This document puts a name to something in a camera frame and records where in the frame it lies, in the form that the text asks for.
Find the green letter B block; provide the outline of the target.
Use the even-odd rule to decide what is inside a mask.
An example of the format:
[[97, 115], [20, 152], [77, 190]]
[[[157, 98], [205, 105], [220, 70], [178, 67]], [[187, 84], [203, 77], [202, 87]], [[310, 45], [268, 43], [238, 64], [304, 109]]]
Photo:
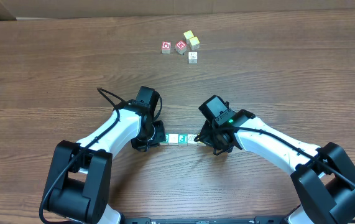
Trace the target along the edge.
[[159, 142], [160, 145], [169, 145], [168, 143], [168, 134], [165, 134], [165, 139], [162, 142]]

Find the plain E pretzel block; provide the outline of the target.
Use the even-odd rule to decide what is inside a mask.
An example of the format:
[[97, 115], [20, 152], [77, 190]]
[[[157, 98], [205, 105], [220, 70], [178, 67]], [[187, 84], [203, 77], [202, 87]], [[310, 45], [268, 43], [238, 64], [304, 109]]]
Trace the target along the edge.
[[198, 143], [195, 141], [196, 135], [195, 134], [188, 134], [187, 135], [187, 144], [189, 146], [197, 146]]

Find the green letter F block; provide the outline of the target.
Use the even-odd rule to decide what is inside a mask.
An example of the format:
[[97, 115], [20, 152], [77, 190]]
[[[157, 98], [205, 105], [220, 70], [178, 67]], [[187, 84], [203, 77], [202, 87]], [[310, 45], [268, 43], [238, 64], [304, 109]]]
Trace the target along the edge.
[[178, 145], [186, 146], [188, 144], [188, 135], [187, 134], [179, 134], [178, 135]]

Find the red Y wooden block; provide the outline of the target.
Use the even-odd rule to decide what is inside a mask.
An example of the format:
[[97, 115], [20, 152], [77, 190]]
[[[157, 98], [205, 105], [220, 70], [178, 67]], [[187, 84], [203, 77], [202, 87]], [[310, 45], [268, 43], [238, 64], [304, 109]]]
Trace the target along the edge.
[[199, 135], [197, 135], [197, 137], [196, 137], [195, 139], [196, 139], [196, 142], [197, 142], [197, 145], [198, 145], [198, 146], [206, 146], [205, 143], [203, 143], [203, 142], [200, 141]]

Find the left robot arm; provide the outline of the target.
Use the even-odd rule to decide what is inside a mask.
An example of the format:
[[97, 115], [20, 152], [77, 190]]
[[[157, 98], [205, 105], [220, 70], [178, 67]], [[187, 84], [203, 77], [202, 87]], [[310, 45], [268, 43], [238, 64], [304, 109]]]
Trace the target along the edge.
[[113, 157], [128, 142], [140, 152], [164, 142], [161, 109], [159, 93], [142, 86], [136, 98], [113, 104], [111, 117], [92, 134], [59, 142], [39, 207], [41, 222], [48, 222], [48, 211], [64, 223], [123, 223], [124, 216], [108, 203]]

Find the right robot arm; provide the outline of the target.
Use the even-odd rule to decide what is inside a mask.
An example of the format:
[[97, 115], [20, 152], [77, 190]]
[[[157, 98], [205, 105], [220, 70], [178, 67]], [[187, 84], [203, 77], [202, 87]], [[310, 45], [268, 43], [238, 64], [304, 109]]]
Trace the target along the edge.
[[199, 110], [206, 121], [195, 138], [218, 156], [234, 147], [252, 152], [286, 172], [300, 205], [284, 223], [355, 223], [355, 165], [346, 151], [329, 142], [301, 142], [266, 125], [247, 110], [233, 111], [213, 95]]

